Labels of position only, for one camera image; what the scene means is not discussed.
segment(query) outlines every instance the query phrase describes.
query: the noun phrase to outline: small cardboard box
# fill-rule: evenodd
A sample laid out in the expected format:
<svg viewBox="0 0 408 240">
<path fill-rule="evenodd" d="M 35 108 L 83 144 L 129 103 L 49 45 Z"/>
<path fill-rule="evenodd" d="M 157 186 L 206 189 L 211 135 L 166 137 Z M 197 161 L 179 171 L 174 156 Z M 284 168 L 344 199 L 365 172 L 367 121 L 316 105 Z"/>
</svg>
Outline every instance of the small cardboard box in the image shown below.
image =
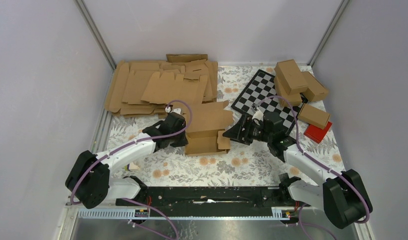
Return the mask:
<svg viewBox="0 0 408 240">
<path fill-rule="evenodd" d="M 298 119 L 324 129 L 329 122 L 330 114 L 311 105 L 304 104 L 298 113 Z"/>
<path fill-rule="evenodd" d="M 276 90 L 277 95 L 285 98 L 292 106 L 299 106 L 302 103 L 301 95 L 299 93 L 296 94 L 286 94 L 285 88 L 280 83 L 279 79 L 274 77 L 274 88 Z M 288 107 L 288 104 L 283 100 L 279 99 L 280 105 L 282 107 Z"/>
<path fill-rule="evenodd" d="M 230 150 L 230 139 L 223 137 L 226 127 L 233 123 L 233 112 L 225 110 L 228 101 L 191 105 L 192 122 L 186 129 L 188 156 L 226 154 Z M 189 113 L 185 112 L 186 122 Z"/>
<path fill-rule="evenodd" d="M 278 62 L 274 71 L 285 88 L 286 94 L 299 94 L 307 90 L 307 81 L 293 59 Z"/>
<path fill-rule="evenodd" d="M 326 89 L 309 71 L 302 73 L 308 83 L 308 88 L 302 94 L 310 101 L 317 102 L 326 98 L 329 90 Z"/>
</svg>

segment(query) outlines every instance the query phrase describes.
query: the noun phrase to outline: chessboard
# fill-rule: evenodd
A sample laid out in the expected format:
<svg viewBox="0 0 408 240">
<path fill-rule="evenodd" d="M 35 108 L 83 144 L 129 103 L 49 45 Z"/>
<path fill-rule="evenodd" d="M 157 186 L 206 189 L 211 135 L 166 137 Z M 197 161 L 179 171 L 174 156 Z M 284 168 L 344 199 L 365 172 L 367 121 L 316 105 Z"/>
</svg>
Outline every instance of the chessboard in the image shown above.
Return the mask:
<svg viewBox="0 0 408 240">
<path fill-rule="evenodd" d="M 251 81 L 249 81 L 245 89 L 239 94 L 238 98 L 233 102 L 232 108 L 242 114 L 252 116 L 254 115 L 252 105 L 273 95 L 276 95 L 274 75 L 259 69 L 252 77 Z M 301 98 L 302 103 L 299 106 L 292 107 L 297 115 L 302 105 L 308 102 L 304 96 L 301 95 Z M 291 133 L 294 128 L 294 117 L 290 108 L 280 106 L 277 98 L 266 100 L 259 108 L 263 112 L 270 111 L 278 113 L 284 120 L 283 125 L 287 128 L 286 133 Z"/>
</svg>

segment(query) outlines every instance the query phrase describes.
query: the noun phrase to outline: flattened cardboard box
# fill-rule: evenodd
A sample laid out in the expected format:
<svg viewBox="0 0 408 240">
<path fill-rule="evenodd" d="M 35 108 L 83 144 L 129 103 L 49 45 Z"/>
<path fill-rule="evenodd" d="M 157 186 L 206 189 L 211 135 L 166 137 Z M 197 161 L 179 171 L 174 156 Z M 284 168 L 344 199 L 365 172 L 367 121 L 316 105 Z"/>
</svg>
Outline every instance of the flattened cardboard box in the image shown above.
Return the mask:
<svg viewBox="0 0 408 240">
<path fill-rule="evenodd" d="M 274 71 L 285 88 L 286 94 L 299 94 L 307 90 L 307 81 L 293 59 L 278 62 Z"/>
<path fill-rule="evenodd" d="M 324 129 L 329 122 L 330 114 L 305 103 L 298 113 L 298 119 Z"/>
<path fill-rule="evenodd" d="M 309 71 L 302 73 L 308 83 L 308 88 L 302 94 L 310 101 L 317 102 L 326 98 L 329 90 L 326 89 Z"/>
<path fill-rule="evenodd" d="M 105 108 L 107 111 L 112 113 L 117 113 L 120 111 L 124 89 L 126 88 L 127 78 L 129 77 L 129 71 L 130 68 L 128 62 L 123 62 L 122 64 L 120 62 L 118 64 L 113 77 L 113 82 L 115 81 L 114 87 L 112 88 L 111 94 L 108 94 L 107 96 L 107 100 L 109 99 L 108 108 Z"/>
<path fill-rule="evenodd" d="M 167 61 L 174 65 L 185 65 L 202 60 L 209 70 L 213 101 L 217 101 L 218 62 L 208 61 L 207 54 L 167 54 Z"/>
<path fill-rule="evenodd" d="M 302 103 L 301 95 L 299 93 L 291 95 L 286 94 L 285 88 L 282 86 L 277 76 L 274 77 L 274 88 L 277 95 L 286 98 L 292 106 L 299 106 Z M 283 99 L 279 99 L 279 102 L 282 107 L 289 107 Z"/>
<path fill-rule="evenodd" d="M 205 88 L 204 102 L 212 101 L 214 98 L 217 98 L 217 94 L 214 95 L 212 90 L 210 70 L 205 64 L 206 62 L 206 60 L 197 60 L 185 63 L 187 73 L 207 75 L 210 78 L 210 81 L 207 81 L 207 86 Z"/>
<path fill-rule="evenodd" d="M 111 85 L 110 85 L 110 89 L 108 90 L 108 94 L 107 94 L 107 98 L 105 99 L 105 104 L 104 104 L 104 108 L 105 110 L 110 112 L 110 104 L 111 104 L 111 100 L 112 100 L 112 93 L 114 91 L 115 88 L 115 83 L 117 81 L 117 76 L 118 76 L 118 72 L 120 71 L 121 66 L 124 64 L 124 60 L 121 60 L 118 64 L 117 67 L 114 71 L 114 74 L 112 76 L 112 80 L 111 80 Z"/>
<path fill-rule="evenodd" d="M 188 63 L 195 60 L 208 60 L 207 54 L 167 54 L 167 61 L 170 63 Z"/>
<path fill-rule="evenodd" d="M 226 127 L 233 123 L 233 112 L 225 110 L 228 101 L 191 105 L 192 122 L 186 129 L 188 156 L 226 154 L 230 150 L 230 139 L 223 137 Z"/>
<path fill-rule="evenodd" d="M 154 104 L 167 104 L 171 100 L 179 99 L 188 104 L 200 104 L 204 97 L 208 76 L 199 76 L 187 72 L 177 74 L 155 72 L 149 79 L 148 85 L 141 97 L 142 101 Z"/>
</svg>

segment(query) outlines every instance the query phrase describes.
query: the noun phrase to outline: box flap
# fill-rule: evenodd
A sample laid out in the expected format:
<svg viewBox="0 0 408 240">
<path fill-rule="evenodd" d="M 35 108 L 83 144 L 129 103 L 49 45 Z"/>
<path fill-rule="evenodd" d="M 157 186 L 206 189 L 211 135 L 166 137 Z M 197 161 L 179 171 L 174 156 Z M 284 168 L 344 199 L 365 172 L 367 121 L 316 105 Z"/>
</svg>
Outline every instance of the box flap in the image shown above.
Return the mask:
<svg viewBox="0 0 408 240">
<path fill-rule="evenodd" d="M 130 70 L 148 70 L 148 71 L 158 71 L 160 65 L 157 62 L 141 62 L 141 61 L 131 61 Z"/>
<path fill-rule="evenodd" d="M 155 104 L 166 104 L 171 100 L 179 99 L 188 104 L 201 103 L 207 76 L 190 74 L 184 79 L 183 74 L 174 76 L 173 72 L 164 72 L 159 76 L 153 74 L 149 80 L 141 100 Z"/>
<path fill-rule="evenodd" d="M 186 72 L 183 76 L 184 79 L 187 80 L 198 80 L 201 75 L 196 72 Z"/>
<path fill-rule="evenodd" d="M 185 66 L 181 66 L 181 65 L 163 65 L 162 69 L 164 69 L 164 70 L 178 69 L 180 71 L 180 73 L 182 73 L 182 74 L 185 73 Z"/>
<path fill-rule="evenodd" d="M 109 111 L 116 113 L 121 109 L 122 98 L 124 89 L 126 88 L 127 77 L 129 76 L 129 63 L 125 62 L 121 65 L 117 74 L 117 80 L 114 85 L 114 90 L 111 95 L 111 101 L 109 104 Z"/>
<path fill-rule="evenodd" d="M 180 70 L 178 70 L 178 69 L 162 70 L 162 69 L 160 68 L 160 73 L 174 73 L 174 74 L 179 74 L 179 73 L 180 73 Z"/>
<path fill-rule="evenodd" d="M 112 76 L 112 80 L 111 80 L 111 85 L 110 85 L 110 89 L 108 90 L 108 94 L 107 94 L 107 98 L 105 99 L 105 110 L 109 111 L 110 109 L 110 102 L 111 102 L 111 98 L 112 98 L 112 93 L 114 91 L 114 87 L 115 87 L 115 82 L 117 81 L 117 76 L 118 76 L 118 72 L 120 71 L 121 65 L 124 64 L 124 60 L 121 60 L 118 64 L 117 67 L 114 71 L 114 74 Z"/>
<path fill-rule="evenodd" d="M 208 67 L 210 71 L 210 81 L 211 81 L 213 99 L 217 99 L 218 62 L 206 61 L 205 65 Z"/>
<path fill-rule="evenodd" d="M 224 137 L 223 136 L 224 132 L 225 131 L 218 131 L 217 144 L 218 144 L 218 149 L 220 150 L 230 149 L 230 138 Z"/>
<path fill-rule="evenodd" d="M 130 115 L 130 114 L 151 114 L 154 109 L 155 105 L 149 104 L 149 105 L 131 105 L 127 103 L 122 103 L 121 105 L 121 110 L 120 114 L 121 115 Z"/>
<path fill-rule="evenodd" d="M 278 62 L 274 70 L 287 94 L 298 94 L 307 90 L 307 81 L 293 59 Z"/>
<path fill-rule="evenodd" d="M 205 65 L 206 61 L 207 61 L 206 59 L 202 59 L 202 60 L 195 60 L 195 61 L 191 61 L 191 62 L 185 62 L 186 71 L 187 71 L 187 68 L 192 68 L 192 67 L 195 67 L 195 66 Z"/>
<path fill-rule="evenodd" d="M 186 129 L 186 133 L 194 137 L 191 133 L 224 130 L 233 123 L 233 112 L 224 110 L 224 106 L 225 102 L 191 105 L 193 118 L 190 126 Z M 189 121 L 189 117 L 189 113 L 186 112 L 186 122 Z"/>
<path fill-rule="evenodd" d="M 208 60 L 207 54 L 167 54 L 167 61 L 170 63 L 188 63 L 195 60 Z"/>
<path fill-rule="evenodd" d="M 126 89 L 124 90 L 123 102 L 128 104 L 149 104 L 148 102 L 140 100 L 143 92 L 148 85 L 149 79 L 155 71 L 138 70 L 133 76 L 129 75 L 127 79 Z"/>
</svg>

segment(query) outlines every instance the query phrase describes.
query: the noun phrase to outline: table surface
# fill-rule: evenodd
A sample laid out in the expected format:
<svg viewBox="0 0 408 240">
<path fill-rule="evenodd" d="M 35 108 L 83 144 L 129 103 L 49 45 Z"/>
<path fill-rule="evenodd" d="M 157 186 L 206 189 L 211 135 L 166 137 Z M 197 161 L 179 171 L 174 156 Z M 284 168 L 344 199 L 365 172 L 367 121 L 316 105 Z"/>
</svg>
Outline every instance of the table surface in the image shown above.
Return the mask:
<svg viewBox="0 0 408 240">
<path fill-rule="evenodd" d="M 274 74 L 274 66 L 220 66 L 218 68 L 218 101 L 229 100 L 230 105 L 245 88 L 258 69 Z M 310 71 L 310 66 L 300 66 Z M 310 105 L 325 110 L 322 101 Z M 234 112 L 235 122 L 240 113 Z M 134 138 L 147 126 L 158 121 L 157 116 L 124 118 L 114 117 L 107 148 L 111 149 Z M 328 167 L 344 170 L 341 155 L 332 129 L 320 144 L 304 136 L 308 124 L 298 121 L 300 143 L 307 152 L 317 156 Z M 291 132 L 295 138 L 296 129 Z M 114 177 L 137 176 L 148 186 L 276 186 L 279 175 L 288 173 L 304 181 L 314 182 L 296 167 L 281 162 L 270 154 L 266 143 L 254 141 L 250 146 L 232 142 L 231 151 L 223 155 L 187 157 L 184 147 L 168 147 L 134 162 L 140 169 L 121 169 Z"/>
</svg>

